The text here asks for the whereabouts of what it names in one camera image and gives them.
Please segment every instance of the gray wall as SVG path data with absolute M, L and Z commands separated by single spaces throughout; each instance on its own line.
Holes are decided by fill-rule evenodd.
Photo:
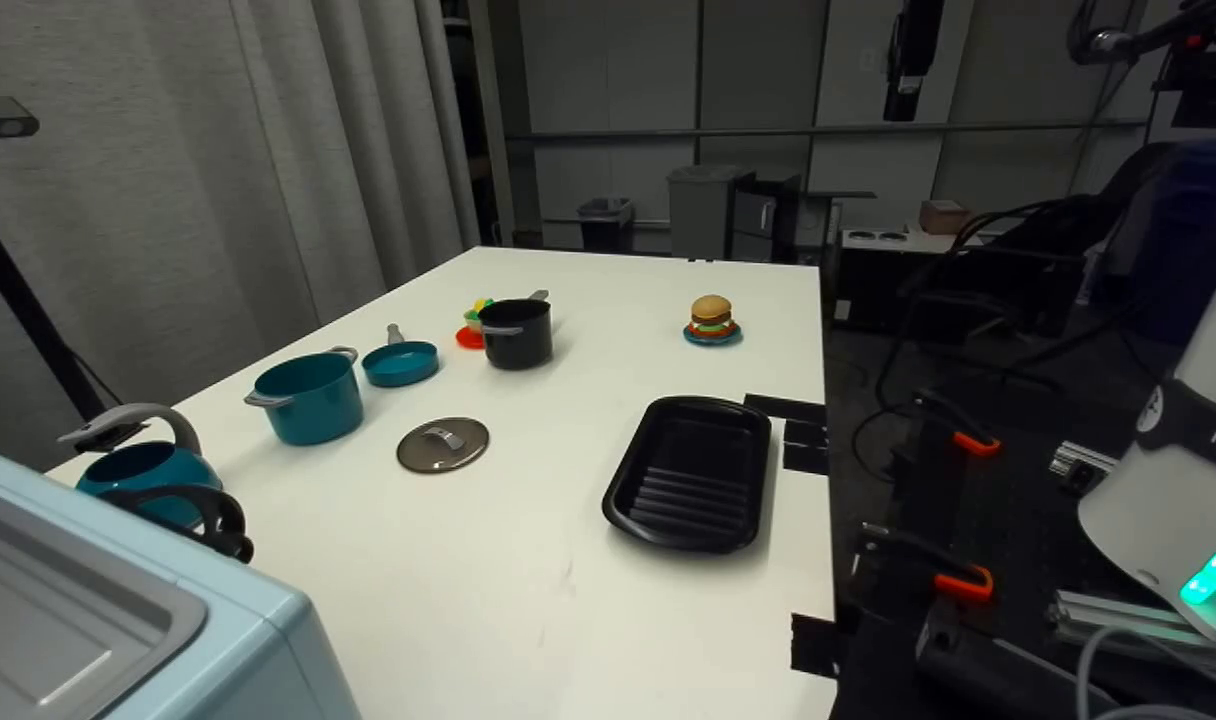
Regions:
M 1118 73 L 1063 51 L 1079 0 L 947 0 L 915 124 L 1083 124 Z M 1099 0 L 1099 20 L 1159 20 L 1175 0 Z M 577 247 L 577 204 L 627 196 L 665 247 L 671 169 L 793 169 L 806 191 L 874 191 L 848 223 L 896 228 L 924 196 L 1002 207 L 1099 187 L 1138 133 L 902 133 L 879 122 L 898 0 L 516 0 L 532 133 L 772 133 L 537 147 L 549 245 Z M 1155 59 L 1124 77 L 1105 122 L 1145 122 Z

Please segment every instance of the pot lid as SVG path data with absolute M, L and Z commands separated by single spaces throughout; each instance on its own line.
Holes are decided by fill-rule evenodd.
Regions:
M 420 425 L 397 448 L 400 465 L 420 477 L 469 470 L 484 453 L 488 453 L 488 428 L 469 415 L 443 415 Z

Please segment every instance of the small teal pot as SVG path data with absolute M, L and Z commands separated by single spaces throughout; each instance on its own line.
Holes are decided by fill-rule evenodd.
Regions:
M 362 425 L 357 351 L 295 358 L 254 376 L 248 403 L 263 409 L 283 445 L 328 445 Z
M 435 344 L 404 340 L 400 325 L 389 329 L 389 344 L 362 358 L 362 376 L 375 387 L 420 384 L 439 373 Z

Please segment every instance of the cable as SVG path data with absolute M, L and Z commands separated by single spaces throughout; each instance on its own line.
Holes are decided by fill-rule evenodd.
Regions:
M 886 477 L 874 472 L 874 470 L 865 460 L 858 436 L 865 436 L 868 428 L 874 428 L 874 419 L 885 419 L 885 415 L 902 415 L 902 409 L 874 409 L 873 415 L 865 415 L 865 419 L 848 433 L 848 453 L 851 453 L 856 470 L 865 470 L 865 472 L 874 477 L 874 481 L 886 481 Z
M 1099 628 L 1099 633 L 1086 637 L 1086 646 L 1079 653 L 1079 663 L 1076 663 L 1076 720 L 1090 720 L 1090 710 L 1086 710 L 1090 660 L 1097 660 L 1099 646 L 1111 641 L 1111 637 L 1133 637 L 1133 641 L 1164 653 L 1170 663 L 1181 663 L 1181 668 L 1197 671 L 1201 681 L 1216 686 L 1216 671 L 1175 655 L 1166 646 L 1155 646 L 1155 641 L 1147 641 L 1133 628 Z
M 1041 348 L 1041 351 L 1031 351 L 1031 358 L 1022 358 L 1022 362 L 1002 366 L 997 379 L 1006 379 L 1011 373 L 1046 366 L 1046 362 L 1057 362 L 1057 358 L 1063 358 L 1063 351 L 1072 351 L 1072 348 L 1090 344 L 1097 336 L 1111 333 L 1111 329 L 1118 325 L 1118 316 L 1124 316 L 1124 309 L 1111 311 L 1111 316 L 1105 316 L 1099 325 L 1090 325 L 1090 329 L 1083 329 L 1083 333 L 1076 333 L 1076 336 L 1050 344 L 1050 348 Z
M 1083 58 L 1083 49 L 1086 49 L 1086 24 L 1090 24 L 1090 15 L 1097 15 L 1097 0 L 1079 0 L 1079 9 L 1076 9 L 1076 15 L 1072 15 L 1072 24 L 1063 27 L 1063 49 L 1072 51 L 1072 59 L 1079 59 Z
M 1076 184 L 1083 177 L 1083 152 L 1090 147 L 1090 133 L 1105 122 L 1105 114 L 1114 103 L 1114 95 L 1124 92 L 1128 77 L 1133 77 L 1133 64 L 1124 64 L 1124 73 L 1097 95 L 1097 103 L 1086 114 L 1086 124 L 1076 135 L 1076 152 L 1072 152 L 1076 169 L 1072 169 L 1072 180 L 1067 180 L 1072 191 L 1076 191 Z
M 1134 366 L 1134 373 L 1138 373 L 1147 384 L 1164 384 L 1166 373 L 1155 367 L 1155 362 L 1147 362 L 1147 358 L 1134 348 L 1134 340 L 1133 340 L 1128 329 L 1114 329 L 1114 340 L 1124 344 L 1128 362 Z
M 874 376 L 874 402 L 879 402 L 879 409 L 896 409 L 896 403 L 886 402 L 886 376 L 893 376 L 893 366 L 896 366 L 896 358 L 898 358 L 898 348 L 902 348 L 910 325 L 915 325 L 918 302 L 924 302 L 924 294 L 933 287 L 933 279 L 964 258 L 964 247 L 968 247 L 968 242 L 971 242 L 976 233 L 984 233 L 984 228 L 990 228 L 990 223 L 998 223 L 998 220 L 1011 220 L 1011 215 L 1041 211 L 1041 207 L 1046 207 L 1046 204 L 1057 204 L 1057 202 L 1017 204 L 1017 207 L 1002 207 L 1002 211 L 981 211 L 981 215 L 971 215 L 971 220 L 954 233 L 950 247 L 947 247 L 947 252 L 910 286 L 910 294 L 907 294 L 907 302 L 902 302 L 902 316 L 898 316 L 898 325 L 896 325 L 896 336 L 893 336 L 893 344 L 886 344 L 886 351 L 885 351 L 885 366 L 879 366 L 879 376 Z
M 63 348 L 63 351 L 71 351 L 71 362 L 92 376 L 92 384 L 106 397 L 106 402 L 115 402 L 115 403 L 125 403 L 121 402 L 121 393 L 75 351 L 75 348 Z
M 1159 88 L 1150 88 L 1150 107 L 1145 114 L 1138 147 L 1147 147 L 1147 143 L 1150 143 L 1150 133 L 1155 133 L 1155 114 L 1159 114 Z

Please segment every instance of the pot handle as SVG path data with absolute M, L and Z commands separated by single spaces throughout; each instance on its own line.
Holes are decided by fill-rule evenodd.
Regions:
M 248 393 L 248 397 L 244 397 L 244 403 L 252 403 L 252 409 L 269 409 L 269 411 L 271 411 L 271 409 L 287 409 L 287 403 L 293 403 L 293 397 L 260 397 L 260 393 Z
M 525 329 L 479 325 L 484 336 L 525 336 Z
M 153 419 L 153 415 L 159 415 L 171 428 L 175 448 L 187 448 L 187 453 L 205 457 L 195 428 L 166 403 L 115 403 L 115 409 L 92 415 L 83 428 L 63 433 L 60 445 L 105 448 L 106 453 L 106 448 L 115 448 L 113 436 L 121 428 L 131 428 L 131 425 Z
M 332 358 L 357 362 L 358 351 L 348 344 L 336 344 Z
M 458 453 L 465 445 L 458 445 L 458 436 L 455 433 L 448 433 L 448 428 L 430 428 L 427 433 L 430 442 L 439 442 L 443 448 L 453 448 L 453 453 Z
M 147 505 L 159 505 L 159 500 L 187 505 L 187 508 L 195 508 L 198 529 L 171 529 L 171 526 L 159 526 L 159 529 L 171 529 L 171 533 L 180 533 L 195 546 L 207 546 L 219 556 L 233 556 L 240 565 L 248 565 L 252 552 L 254 552 L 254 546 L 248 541 L 244 508 L 227 491 L 215 491 L 215 487 L 147 487 L 147 491 L 105 491 L 101 500 L 131 511 L 131 518 L 142 518 L 153 526 L 159 526 L 159 519 L 147 511 Z

